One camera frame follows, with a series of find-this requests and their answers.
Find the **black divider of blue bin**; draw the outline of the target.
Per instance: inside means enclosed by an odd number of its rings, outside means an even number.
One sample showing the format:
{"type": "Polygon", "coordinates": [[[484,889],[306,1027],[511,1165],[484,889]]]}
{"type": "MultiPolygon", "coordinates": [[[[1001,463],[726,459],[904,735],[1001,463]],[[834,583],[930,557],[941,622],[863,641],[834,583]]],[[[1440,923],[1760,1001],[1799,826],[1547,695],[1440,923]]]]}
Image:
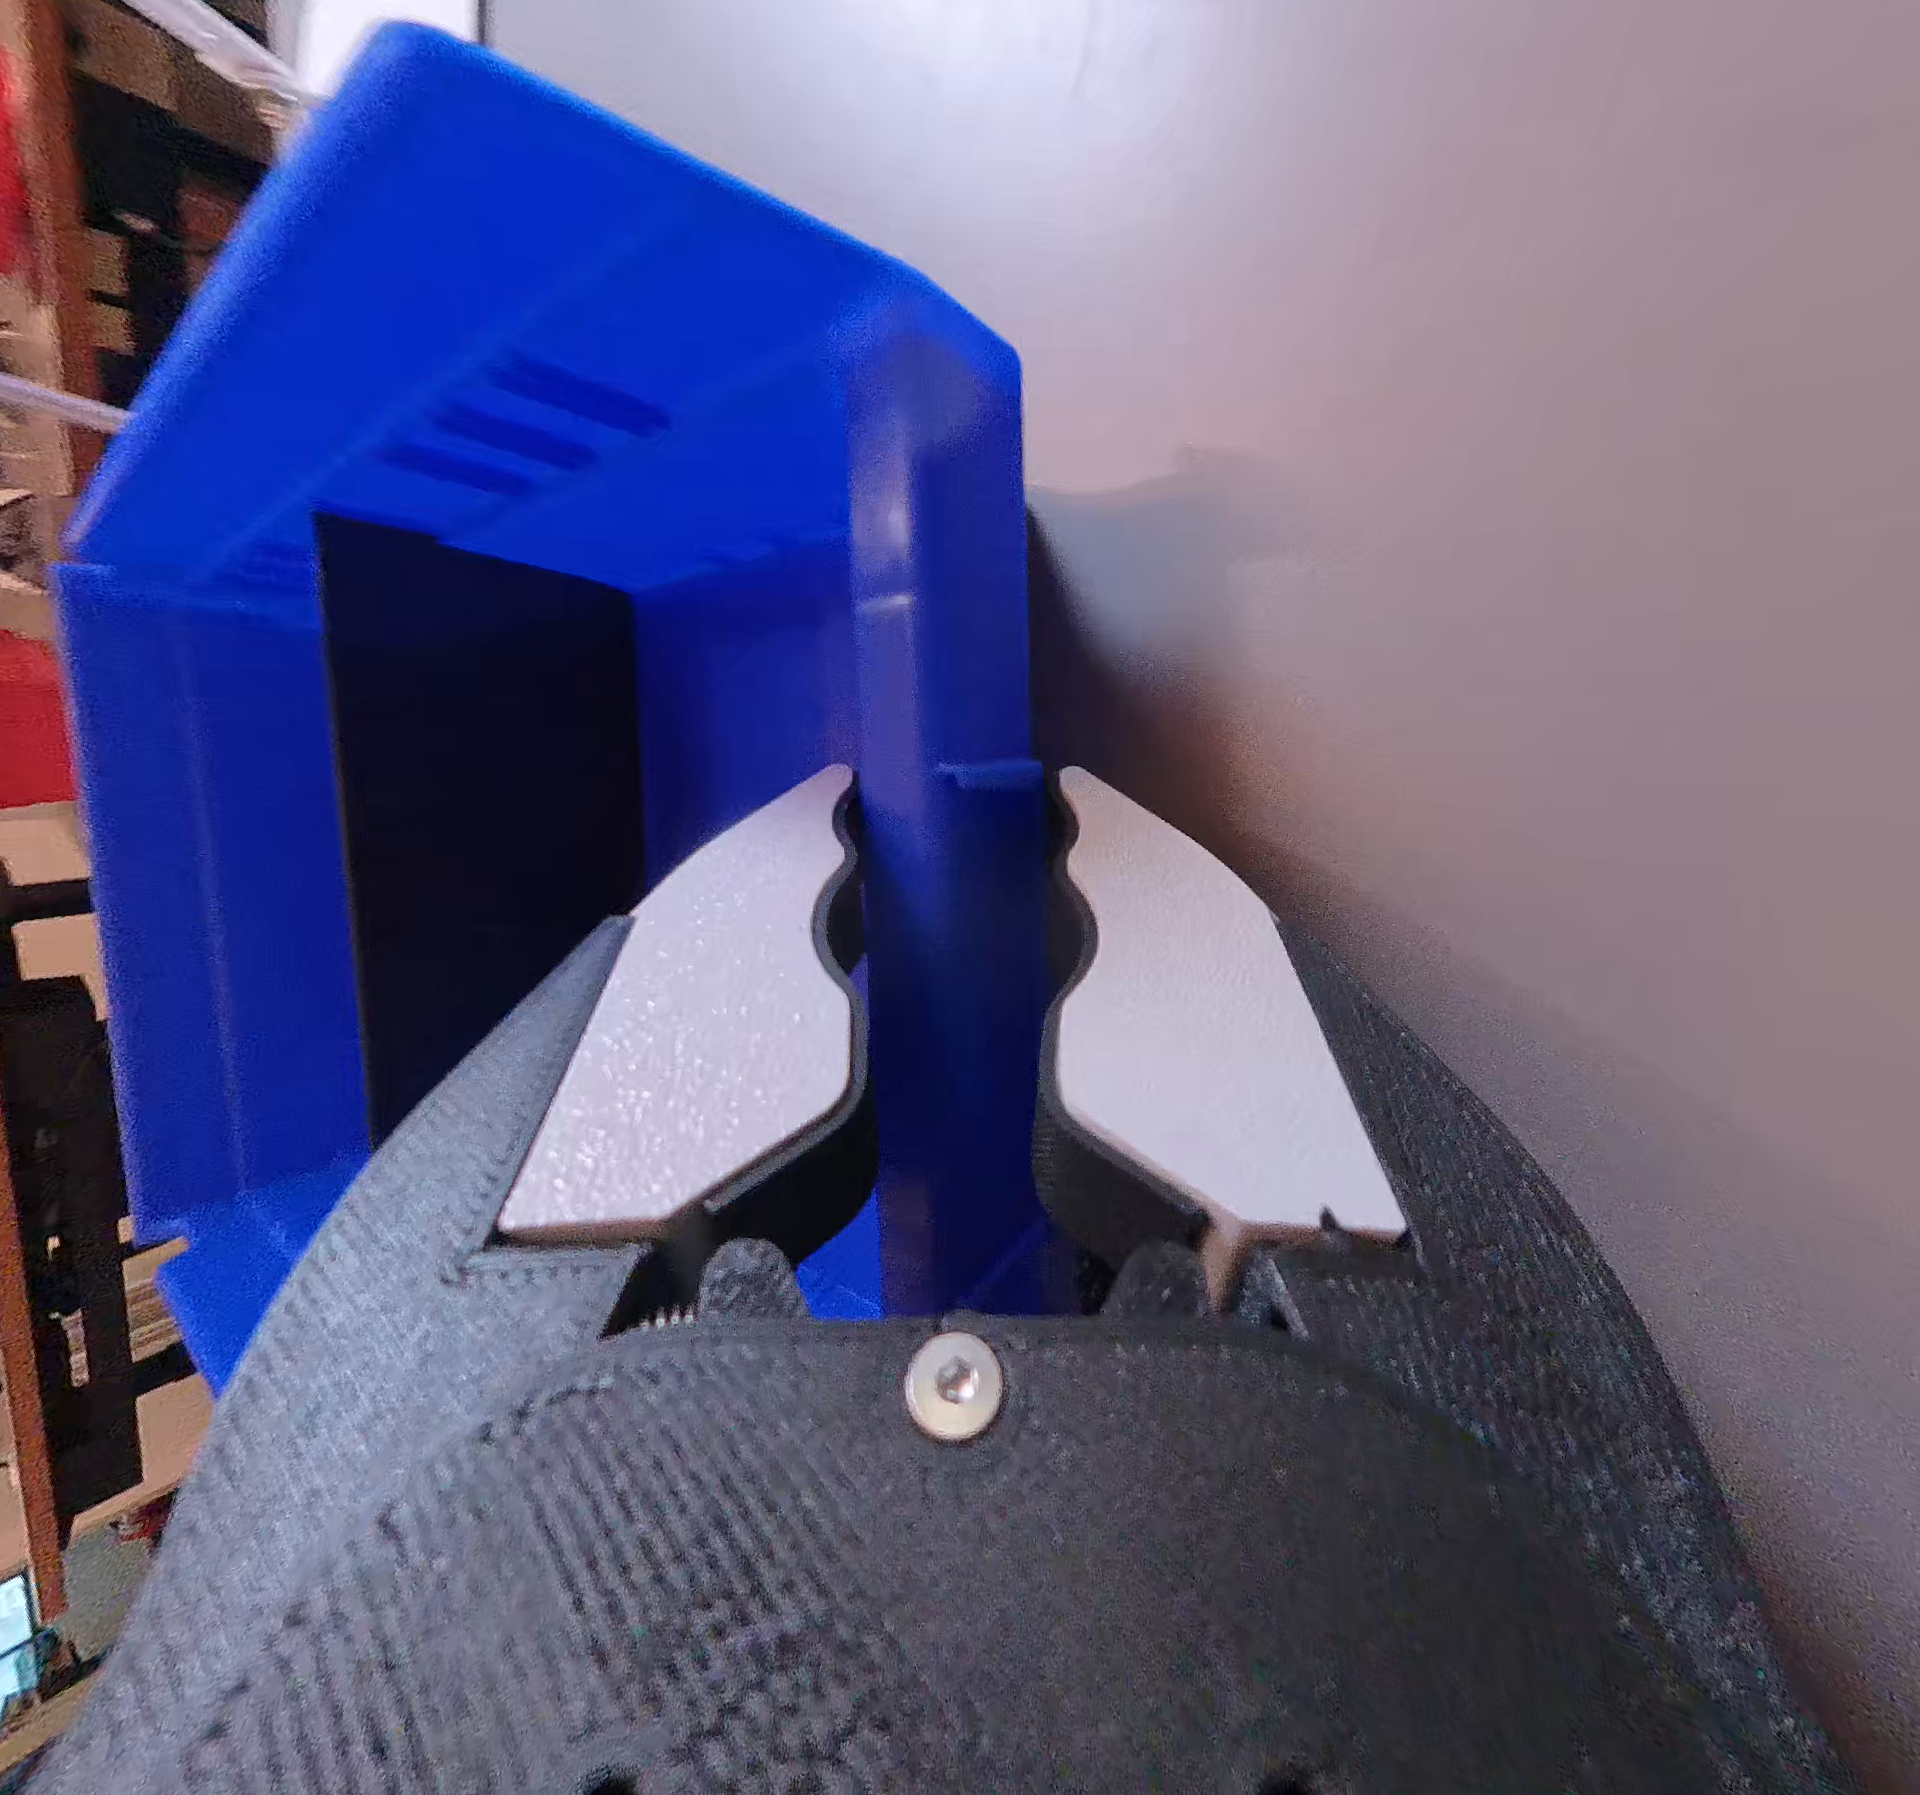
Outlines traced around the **black divider of blue bin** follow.
{"type": "Polygon", "coordinates": [[[633,602],[315,519],[371,1140],[642,889],[633,602]]]}

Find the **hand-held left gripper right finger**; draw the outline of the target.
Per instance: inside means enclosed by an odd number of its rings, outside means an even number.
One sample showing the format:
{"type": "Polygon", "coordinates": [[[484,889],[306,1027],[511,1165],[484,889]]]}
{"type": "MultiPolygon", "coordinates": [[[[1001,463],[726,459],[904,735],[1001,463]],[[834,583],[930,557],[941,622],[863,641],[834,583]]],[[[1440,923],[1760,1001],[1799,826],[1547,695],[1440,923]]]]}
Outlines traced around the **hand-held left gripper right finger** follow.
{"type": "Polygon", "coordinates": [[[1277,916],[1088,767],[1053,773],[1052,809],[1044,1216],[1112,1276],[1146,1250],[1186,1258],[1212,1310],[1272,1250],[1308,1274],[1409,1274],[1414,1216],[1277,916]]]}

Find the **blue plastic bin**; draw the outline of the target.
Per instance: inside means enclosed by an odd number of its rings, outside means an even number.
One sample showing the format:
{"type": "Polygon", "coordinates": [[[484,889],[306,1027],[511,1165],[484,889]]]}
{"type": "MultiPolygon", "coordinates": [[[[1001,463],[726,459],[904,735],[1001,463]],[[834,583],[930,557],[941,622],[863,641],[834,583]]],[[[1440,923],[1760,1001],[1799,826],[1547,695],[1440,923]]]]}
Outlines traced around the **blue plastic bin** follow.
{"type": "Polygon", "coordinates": [[[816,1310],[1005,1281],[1044,1010],[1015,353],[924,276],[388,26],[54,569],[136,1232],[223,1386],[371,1149],[315,519],[633,602],[642,889],[857,777],[879,1174],[816,1310]]]}

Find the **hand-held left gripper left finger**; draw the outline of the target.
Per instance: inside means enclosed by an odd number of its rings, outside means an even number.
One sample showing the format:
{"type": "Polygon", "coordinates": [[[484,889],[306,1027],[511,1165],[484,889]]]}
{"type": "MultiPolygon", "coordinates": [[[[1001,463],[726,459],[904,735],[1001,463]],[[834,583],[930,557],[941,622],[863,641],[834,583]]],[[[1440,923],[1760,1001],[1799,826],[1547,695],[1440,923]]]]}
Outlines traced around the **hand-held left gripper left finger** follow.
{"type": "Polygon", "coordinates": [[[829,764],[721,831],[626,917],[494,1219],[520,1248],[730,1239],[804,1262],[878,1177],[857,777],[829,764]]]}

